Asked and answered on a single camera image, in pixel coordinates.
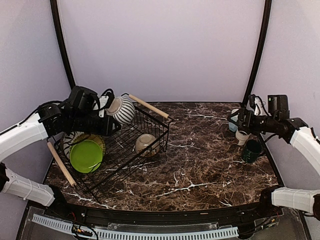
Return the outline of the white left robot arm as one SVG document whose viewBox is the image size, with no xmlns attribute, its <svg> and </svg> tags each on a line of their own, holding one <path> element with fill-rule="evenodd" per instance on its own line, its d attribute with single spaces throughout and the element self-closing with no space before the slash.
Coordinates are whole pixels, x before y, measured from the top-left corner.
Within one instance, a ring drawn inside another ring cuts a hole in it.
<svg viewBox="0 0 320 240">
<path fill-rule="evenodd" d="M 86 87 L 75 86 L 64 101 L 49 101 L 37 107 L 25 120 L 0 133 L 0 159 L 38 141 L 52 138 L 60 133 L 111 136 L 120 129 L 111 116 L 104 110 L 112 105 L 115 95 L 108 88 L 101 96 Z M 0 164 L 0 191 L 24 200 L 39 203 L 57 214 L 67 218 L 71 213 L 60 190 L 55 186 L 44 185 L 22 177 Z"/>
</svg>

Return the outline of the striped round mug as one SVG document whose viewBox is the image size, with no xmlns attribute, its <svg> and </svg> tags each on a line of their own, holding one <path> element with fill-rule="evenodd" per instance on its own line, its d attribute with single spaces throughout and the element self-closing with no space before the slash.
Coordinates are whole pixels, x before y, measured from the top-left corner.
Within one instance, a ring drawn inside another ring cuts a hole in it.
<svg viewBox="0 0 320 240">
<path fill-rule="evenodd" d="M 105 113 L 112 116 L 119 124 L 128 125 L 135 117 L 135 107 L 133 103 L 124 96 L 115 97 Z"/>
</svg>

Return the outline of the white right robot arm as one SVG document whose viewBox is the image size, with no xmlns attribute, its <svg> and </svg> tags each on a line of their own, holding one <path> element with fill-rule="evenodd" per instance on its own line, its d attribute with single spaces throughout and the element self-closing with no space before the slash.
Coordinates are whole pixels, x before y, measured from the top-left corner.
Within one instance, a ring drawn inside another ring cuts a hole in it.
<svg viewBox="0 0 320 240">
<path fill-rule="evenodd" d="M 259 135 L 271 133 L 296 149 L 318 172 L 320 170 L 320 138 L 301 118 L 291 118 L 288 97 L 285 94 L 268 95 L 267 106 L 259 96 L 249 96 L 251 109 L 242 107 L 228 116 L 239 130 Z M 319 190 L 293 189 L 272 186 L 264 189 L 255 205 L 260 217 L 270 216 L 275 207 L 291 208 L 320 218 Z"/>
</svg>

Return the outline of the white steel tumbler cup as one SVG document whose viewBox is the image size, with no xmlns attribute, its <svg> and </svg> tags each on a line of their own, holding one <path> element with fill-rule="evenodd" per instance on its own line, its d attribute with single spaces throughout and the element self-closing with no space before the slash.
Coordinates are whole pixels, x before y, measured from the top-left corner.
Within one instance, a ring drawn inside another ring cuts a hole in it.
<svg viewBox="0 0 320 240">
<path fill-rule="evenodd" d="M 243 130 L 237 130 L 235 133 L 234 141 L 238 146 L 244 146 L 247 140 L 249 139 L 250 134 L 246 133 Z"/>
</svg>

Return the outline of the dark green mug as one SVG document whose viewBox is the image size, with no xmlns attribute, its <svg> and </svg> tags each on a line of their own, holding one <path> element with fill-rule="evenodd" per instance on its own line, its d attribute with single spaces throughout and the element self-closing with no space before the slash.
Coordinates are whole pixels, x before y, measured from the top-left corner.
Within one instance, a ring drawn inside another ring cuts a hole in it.
<svg viewBox="0 0 320 240">
<path fill-rule="evenodd" d="M 256 140 L 250 139 L 246 142 L 243 148 L 241 159 L 248 164 L 252 164 L 258 159 L 262 151 L 263 147 L 261 143 Z"/>
</svg>

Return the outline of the light blue faceted mug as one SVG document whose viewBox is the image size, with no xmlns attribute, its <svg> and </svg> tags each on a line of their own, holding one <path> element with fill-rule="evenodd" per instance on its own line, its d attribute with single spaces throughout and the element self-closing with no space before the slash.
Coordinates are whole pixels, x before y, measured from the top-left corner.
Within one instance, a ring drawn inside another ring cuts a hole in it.
<svg viewBox="0 0 320 240">
<path fill-rule="evenodd" d="M 238 113 L 230 117 L 231 120 L 228 121 L 229 130 L 233 133 L 236 133 L 238 130 L 238 126 L 234 123 L 238 121 Z"/>
</svg>

